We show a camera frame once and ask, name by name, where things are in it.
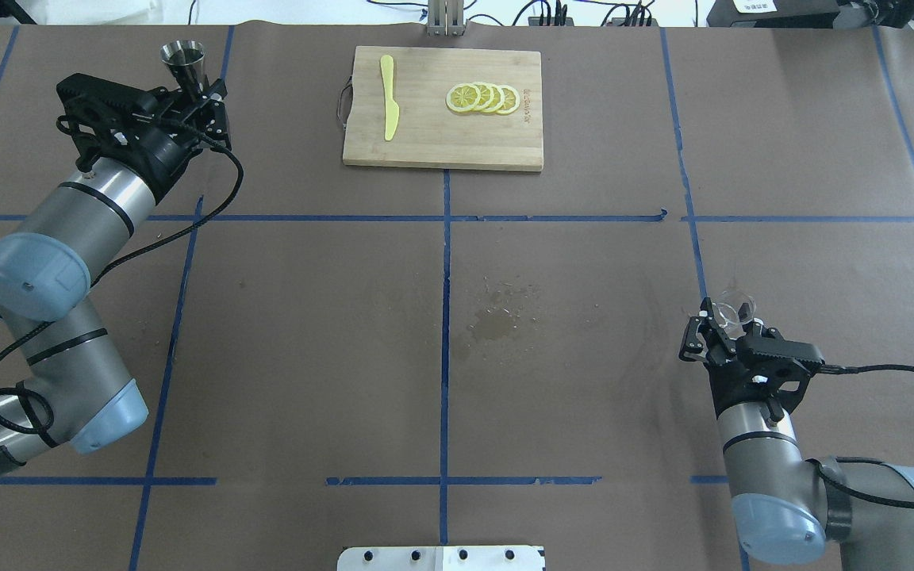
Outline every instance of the lemon slice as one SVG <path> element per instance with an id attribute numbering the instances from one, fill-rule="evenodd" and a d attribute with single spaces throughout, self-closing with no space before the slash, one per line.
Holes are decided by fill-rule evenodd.
<path id="1" fill-rule="evenodd" d="M 455 113 L 474 111 L 482 91 L 474 83 L 458 83 L 447 92 L 447 107 Z"/>
<path id="2" fill-rule="evenodd" d="M 503 109 L 503 102 L 507 101 L 507 94 L 505 94 L 505 92 L 501 90 L 499 86 L 496 86 L 496 84 L 490 83 L 489 88 L 490 90 L 494 91 L 494 93 L 496 93 L 496 102 L 494 102 L 492 105 L 489 105 L 489 107 L 482 109 L 482 112 L 496 113 L 499 109 Z"/>
<path id="3" fill-rule="evenodd" d="M 520 91 L 511 86 L 497 86 L 497 89 L 503 91 L 503 105 L 496 109 L 497 115 L 510 115 L 520 108 Z"/>
<path id="4" fill-rule="evenodd" d="M 474 106 L 475 111 L 482 111 L 483 109 L 493 107 L 498 98 L 496 90 L 493 90 L 493 87 L 495 87 L 496 84 L 485 83 L 485 81 L 475 81 L 474 85 L 478 87 L 480 93 L 482 93 L 478 98 L 478 105 Z"/>

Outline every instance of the clear plastic cup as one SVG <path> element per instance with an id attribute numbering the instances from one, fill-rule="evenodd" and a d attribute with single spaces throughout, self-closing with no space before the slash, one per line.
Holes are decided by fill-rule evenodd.
<path id="1" fill-rule="evenodd" d="M 754 320 L 754 315 L 757 314 L 757 303 L 742 289 L 726 289 L 719 293 L 712 307 L 715 321 L 732 339 L 743 336 L 743 325 Z"/>

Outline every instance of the metal jigger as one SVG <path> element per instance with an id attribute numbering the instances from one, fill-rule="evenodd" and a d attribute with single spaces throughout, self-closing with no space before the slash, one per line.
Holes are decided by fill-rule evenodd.
<path id="1" fill-rule="evenodd" d="M 204 90 L 210 88 L 203 69 L 203 56 L 206 49 L 196 40 L 175 40 L 160 47 L 160 61 L 167 65 L 171 75 L 178 81 L 184 93 L 192 101 L 200 98 Z"/>

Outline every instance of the black cable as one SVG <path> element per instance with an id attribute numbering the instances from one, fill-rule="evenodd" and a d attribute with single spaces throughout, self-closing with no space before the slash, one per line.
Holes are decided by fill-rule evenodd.
<path id="1" fill-rule="evenodd" d="M 854 488 L 849 488 L 848 485 L 840 483 L 840 481 L 835 481 L 833 477 L 828 476 L 824 473 L 824 464 L 820 463 L 820 460 L 809 459 L 806 462 L 812 463 L 816 466 L 816 475 L 820 477 L 824 483 L 831 485 L 838 490 L 839 492 L 845 492 L 853 498 L 859 498 L 864 502 L 870 502 L 872 504 L 879 504 L 881 506 L 889 506 L 892 508 L 904 508 L 914 510 L 914 502 L 908 502 L 904 500 L 895 500 L 893 498 L 884 498 L 883 496 L 874 496 L 873 494 L 866 494 L 866 492 L 860 492 Z"/>
<path id="2" fill-rule="evenodd" d="M 544 6 L 545 6 L 544 13 L 547 15 L 547 17 L 549 19 L 551 19 L 552 18 L 552 4 L 549 4 L 548 0 L 531 0 L 529 3 L 524 4 L 524 7 L 521 8 L 521 11 L 517 12 L 517 16 L 514 18 L 514 22 L 511 23 L 511 25 L 517 25 L 517 21 L 519 21 L 520 17 L 522 15 L 524 15 L 524 12 L 526 12 L 528 10 L 528 8 L 530 8 L 533 4 L 536 4 L 538 2 L 541 2 L 541 4 L 544 4 Z M 545 16 L 541 16 L 540 18 L 538 18 L 538 21 L 542 21 L 544 18 L 545 18 Z"/>
<path id="3" fill-rule="evenodd" d="M 489 14 L 475 14 L 473 16 L 468 16 L 467 21 L 473 21 L 475 18 L 489 18 L 491 21 L 496 22 L 498 25 L 503 25 L 503 22 L 498 21 L 494 16 L 490 16 Z"/>
<path id="4" fill-rule="evenodd" d="M 630 18 L 630 4 L 613 4 L 613 7 L 609 8 L 609 11 L 605 12 L 605 17 L 601 19 L 602 28 L 605 27 L 606 23 L 609 23 L 609 16 L 613 15 L 613 12 L 616 11 L 616 8 L 625 8 L 627 10 L 627 19 Z"/>
<path id="5" fill-rule="evenodd" d="M 62 120 L 71 121 L 71 118 L 68 118 L 67 116 L 59 117 L 56 120 L 56 127 L 58 127 L 59 130 L 64 133 L 72 133 L 72 131 L 70 129 L 67 129 L 64 125 L 62 125 Z M 190 127 L 188 125 L 178 123 L 178 121 L 162 119 L 162 120 L 158 120 L 156 123 L 159 125 L 162 125 L 162 126 L 173 127 L 175 129 L 181 130 L 182 132 L 192 134 L 192 135 L 196 136 L 197 138 L 199 138 L 200 141 L 203 141 L 206 144 L 210 145 L 210 148 L 213 149 L 213 151 L 216 151 L 216 152 L 221 153 L 222 155 L 228 156 L 228 159 L 231 160 L 233 165 L 235 165 L 236 170 L 238 171 L 238 177 L 236 177 L 235 185 L 232 187 L 232 191 L 228 193 L 228 197 L 225 198 L 225 201 L 222 202 L 220 205 L 218 205 L 216 209 L 211 210 L 210 213 L 207 214 L 207 216 L 200 218 L 200 220 L 195 221 L 195 223 L 193 223 L 192 225 L 189 225 L 189 227 L 183 228 L 181 231 L 178 231 L 175 234 L 168 236 L 167 238 L 156 241 L 154 243 L 150 243 L 149 246 L 143 247 L 126 256 L 120 257 L 119 259 L 106 265 L 105 269 L 102 270 L 102 272 L 98 275 L 97 279 L 95 279 L 94 282 L 91 283 L 91 286 L 97 285 L 97 283 L 101 281 L 101 278 L 104 278 L 105 274 L 108 274 L 109 271 L 115 270 L 116 267 L 118 267 L 124 263 L 127 263 L 129 260 L 131 260 L 135 257 L 142 256 L 143 254 L 146 254 L 148 252 L 152 252 L 153 250 L 156 250 L 157 248 L 160 248 L 160 247 L 166 245 L 166 243 L 174 242 L 178 238 L 182 238 L 182 236 L 185 236 L 187 234 L 190 234 L 190 232 L 195 231 L 196 228 L 200 228 L 201 225 L 208 223 L 208 221 L 213 220 L 213 218 L 216 217 L 217 214 L 221 213 L 222 210 L 225 210 L 226 207 L 231 205 L 232 200 L 235 200 L 235 197 L 238 196 L 238 194 L 239 194 L 239 188 L 242 188 L 242 181 L 243 181 L 243 178 L 244 178 L 244 175 L 246 174 L 246 172 L 244 172 L 242 163 L 235 156 L 235 153 L 232 153 L 227 148 L 224 148 L 224 146 L 221 146 L 221 144 L 219 144 L 217 141 L 213 140 L 213 138 L 210 138 L 206 133 L 204 133 L 198 129 L 195 129 L 193 127 Z M 11 343 L 9 347 L 5 347 L 4 350 L 0 351 L 0 362 L 2 362 L 4 360 L 4 358 L 8 357 L 8 355 L 10 355 L 12 353 L 12 351 L 17 350 L 19 347 L 22 347 L 23 343 L 27 343 L 29 340 L 33 339 L 33 337 L 38 336 L 42 331 L 44 331 L 44 329 L 47 329 L 48 326 L 50 326 L 51 324 L 52 324 L 52 322 L 45 321 L 45 322 L 41 323 L 40 325 L 37 325 L 36 328 L 30 330 L 28 333 L 26 333 L 22 337 L 19 337 L 19 339 L 16 339 L 15 341 L 13 341 L 13 343 Z M 25 427 L 25 426 L 17 425 L 17 423 L 14 423 L 14 422 L 12 422 L 12 420 L 5 418 L 2 415 L 2 413 L 0 413 L 0 425 L 1 426 L 6 427 L 6 429 L 10 429 L 11 431 L 18 431 L 18 433 L 22 433 L 22 434 L 44 435 L 44 434 L 48 433 L 48 429 L 50 429 L 50 427 L 52 427 L 52 425 L 55 423 L 55 413 L 52 411 L 52 406 L 48 403 L 47 398 L 44 398 L 43 395 L 41 395 L 40 393 L 36 393 L 36 391 L 32 391 L 32 390 L 29 390 L 26 388 L 21 388 L 21 387 L 0 388 L 0 395 L 7 395 L 7 394 L 16 395 L 16 397 L 28 397 L 28 398 L 35 399 L 37 402 L 39 402 L 39 404 L 41 406 L 43 406 L 44 414 L 47 416 L 47 418 L 46 418 L 46 420 L 44 420 L 43 423 L 41 423 L 40 419 L 30 419 L 30 422 L 32 422 L 33 427 Z"/>
<path id="6" fill-rule="evenodd" d="M 867 366 L 824 365 L 820 368 L 820 372 L 824 375 L 858 375 L 859 373 L 869 373 L 873 371 L 906 371 L 914 373 L 914 366 L 891 364 Z"/>
<path id="7" fill-rule="evenodd" d="M 1 0 L 2 4 L 6 10 L 10 11 L 12 17 L 16 18 L 16 21 L 20 23 L 37 23 L 33 21 L 33 18 L 30 17 L 30 14 L 26 13 L 26 10 L 23 10 L 23 7 L 16 3 L 16 0 Z"/>
<path id="8" fill-rule="evenodd" d="M 820 372 L 824 375 L 858 375 L 860 373 L 868 373 L 871 371 L 906 371 L 909 373 L 914 373 L 914 366 L 911 365 L 867 365 L 867 366 L 841 366 L 841 365 L 824 365 L 820 368 Z M 884 498 L 883 496 L 874 496 L 873 494 L 866 494 L 866 492 L 860 492 L 853 488 L 849 488 L 848 485 L 841 484 L 840 481 L 835 481 L 834 478 L 829 477 L 824 473 L 824 468 L 820 464 L 819 460 L 808 460 L 813 464 L 816 464 L 816 474 L 820 477 L 821 480 L 826 481 L 828 485 L 831 485 L 840 492 L 845 492 L 853 498 L 859 498 L 864 502 L 870 502 L 873 504 L 879 504 L 881 506 L 890 506 L 893 508 L 906 508 L 914 509 L 914 502 L 907 502 L 904 500 L 895 500 L 893 498 Z M 866 460 L 856 460 L 856 462 L 865 462 Z"/>
<path id="9" fill-rule="evenodd" d="M 366 0 L 366 2 L 378 6 L 417 6 L 420 8 L 428 8 L 428 4 L 420 4 L 417 2 L 381 2 L 380 0 Z"/>
<path id="10" fill-rule="evenodd" d="M 45 321 L 45 322 L 41 323 L 41 325 L 37 325 L 36 328 L 30 329 L 30 331 L 28 333 L 26 333 L 25 335 L 23 335 L 20 339 L 16 339 L 15 341 L 13 341 L 13 343 L 11 343 L 9 347 L 4 348 L 4 350 L 0 351 L 0 362 L 2 362 L 2 360 L 4 358 L 8 357 L 8 355 L 10 355 L 10 353 L 12 353 L 12 351 L 17 350 L 19 347 L 22 346 L 23 343 L 26 343 L 26 341 L 35 339 L 37 334 L 44 331 L 44 329 L 47 329 L 48 325 L 51 325 L 51 324 L 52 324 L 52 322 Z M 52 425 L 55 423 L 55 413 L 52 412 L 52 406 L 50 404 L 48 404 L 48 399 L 42 397 L 39 393 L 35 393 L 35 391 L 29 390 L 29 389 L 21 389 L 18 387 L 13 387 L 13 388 L 0 389 L 0 394 L 16 394 L 18 397 L 20 397 L 21 395 L 23 397 L 33 397 L 33 398 L 35 398 L 35 400 L 37 402 L 40 402 L 41 406 L 44 406 L 44 413 L 46 413 L 46 415 L 48 416 L 48 418 L 46 419 L 46 422 L 41 423 L 40 426 L 25 427 L 25 426 L 17 425 L 17 423 L 14 423 L 14 422 L 12 422 L 12 420 L 5 418 L 2 415 L 2 413 L 0 413 L 0 425 L 1 426 L 7 427 L 7 429 L 10 429 L 11 431 L 18 431 L 18 433 L 22 433 L 22 434 L 43 434 L 43 433 L 47 434 L 48 429 L 50 429 L 50 427 L 52 427 Z"/>
<path id="11" fill-rule="evenodd" d="M 242 180 L 243 180 L 244 176 L 246 176 L 246 171 L 242 167 L 242 163 L 239 162 L 238 156 L 235 156 L 235 153 L 229 151 L 227 148 L 224 148 L 224 146 L 221 146 L 221 144 L 219 144 L 217 141 L 213 140 L 213 138 L 210 138 L 209 136 L 207 136 L 206 133 L 204 133 L 198 129 L 195 129 L 193 127 L 190 127 L 188 125 L 178 123 L 178 121 L 162 119 L 162 120 L 157 121 L 156 124 L 166 126 L 166 127 L 173 127 L 175 129 L 182 130 L 182 132 L 192 134 L 192 135 L 198 137 L 200 141 L 203 141 L 206 144 L 210 145 L 211 151 L 219 152 L 224 156 L 228 156 L 228 159 L 231 160 L 232 165 L 235 165 L 235 168 L 239 172 L 238 178 L 236 178 L 235 185 L 232 186 L 232 192 L 228 193 L 228 197 L 225 198 L 225 201 L 222 202 L 220 205 L 218 205 L 216 209 L 211 210 L 210 213 L 207 214 L 207 216 L 200 218 L 200 220 L 197 220 L 197 221 L 195 221 L 195 223 L 188 225 L 188 227 L 182 228 L 182 230 L 175 232 L 175 234 L 170 235 L 167 238 L 162 238 L 159 241 L 150 243 L 149 246 L 144 246 L 143 248 L 136 250 L 135 252 L 132 252 L 130 254 L 126 254 L 125 256 L 122 256 L 119 259 L 113 261 L 112 263 L 106 265 L 105 269 L 101 271 L 100 275 L 98 275 L 98 278 L 95 279 L 94 282 L 91 283 L 91 285 L 90 285 L 91 288 L 92 288 L 92 286 L 95 285 L 95 283 L 100 282 L 101 278 L 104 278 L 105 274 L 108 274 L 108 272 L 115 270 L 115 268 L 119 267 L 120 265 L 127 263 L 129 260 L 131 260 L 133 258 L 142 256 L 143 254 L 146 254 L 148 252 L 152 252 L 153 250 L 156 250 L 157 248 L 160 248 L 163 245 L 166 245 L 166 243 L 175 242 L 175 240 L 182 238 L 182 236 L 190 234 L 190 232 L 192 232 L 193 230 L 196 230 L 196 228 L 199 228 L 199 227 L 201 227 L 201 225 L 206 224 L 206 223 L 208 223 L 208 221 L 213 220 L 213 218 L 216 217 L 217 214 L 221 213 L 221 211 L 224 211 L 225 209 L 228 208 L 229 205 L 231 205 L 232 200 L 235 200 L 235 197 L 239 195 L 239 188 L 242 188 Z"/>

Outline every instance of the cutting board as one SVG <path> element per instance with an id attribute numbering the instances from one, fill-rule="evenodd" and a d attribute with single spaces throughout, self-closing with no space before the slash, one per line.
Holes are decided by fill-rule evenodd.
<path id="1" fill-rule="evenodd" d="M 400 106 L 391 141 L 384 140 L 384 54 L 394 58 L 394 100 Z M 450 111 L 450 88 L 473 81 L 515 87 L 521 107 L 510 115 Z M 351 82 L 345 165 L 534 172 L 543 167 L 538 52 L 358 46 Z"/>

